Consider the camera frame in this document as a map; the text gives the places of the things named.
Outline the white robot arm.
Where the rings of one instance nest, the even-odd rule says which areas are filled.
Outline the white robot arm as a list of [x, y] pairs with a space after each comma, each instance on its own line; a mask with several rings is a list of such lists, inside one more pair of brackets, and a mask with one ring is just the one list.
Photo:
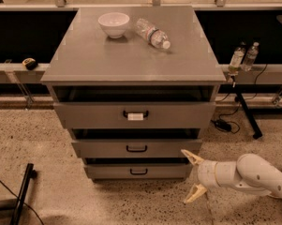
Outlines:
[[200, 182], [194, 184], [184, 203], [192, 203], [209, 188], [232, 188], [243, 193], [282, 199], [282, 172], [264, 158], [244, 154], [236, 161], [212, 161], [203, 159], [188, 150], [181, 152], [193, 166], [197, 166]]

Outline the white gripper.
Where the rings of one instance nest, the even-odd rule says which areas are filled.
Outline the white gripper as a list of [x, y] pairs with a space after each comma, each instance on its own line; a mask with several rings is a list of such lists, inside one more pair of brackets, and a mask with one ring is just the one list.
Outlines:
[[194, 184], [184, 203], [192, 203], [207, 192], [207, 188], [238, 188], [241, 176], [237, 172], [235, 161], [204, 160], [192, 152], [182, 149], [181, 152], [193, 166], [199, 165], [198, 179], [200, 184]]

